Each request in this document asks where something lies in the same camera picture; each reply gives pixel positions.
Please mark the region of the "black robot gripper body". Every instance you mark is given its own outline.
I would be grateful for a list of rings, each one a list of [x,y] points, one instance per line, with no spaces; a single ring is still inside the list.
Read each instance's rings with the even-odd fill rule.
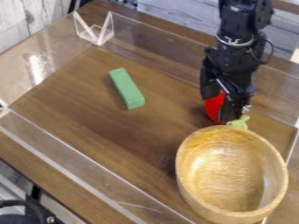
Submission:
[[[206,68],[228,95],[253,96],[255,93],[253,73],[265,64],[266,35],[255,34],[250,39],[216,35],[218,47],[204,49],[200,69]]]

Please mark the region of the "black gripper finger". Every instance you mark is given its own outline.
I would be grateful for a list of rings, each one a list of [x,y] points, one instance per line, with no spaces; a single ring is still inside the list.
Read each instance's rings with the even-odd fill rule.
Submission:
[[[220,106],[218,113],[220,123],[238,120],[250,110],[251,102],[249,97],[234,98],[228,94],[220,95]]]
[[[214,79],[210,71],[203,68],[200,70],[200,96],[203,100],[216,97],[220,94],[220,86]]]

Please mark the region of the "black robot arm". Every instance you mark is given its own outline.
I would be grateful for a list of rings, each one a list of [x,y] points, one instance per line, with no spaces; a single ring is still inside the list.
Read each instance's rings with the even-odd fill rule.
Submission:
[[[271,24],[271,0],[219,0],[218,46],[204,49],[200,97],[216,124],[238,120],[251,109],[253,74],[269,63],[273,45],[263,29]]]

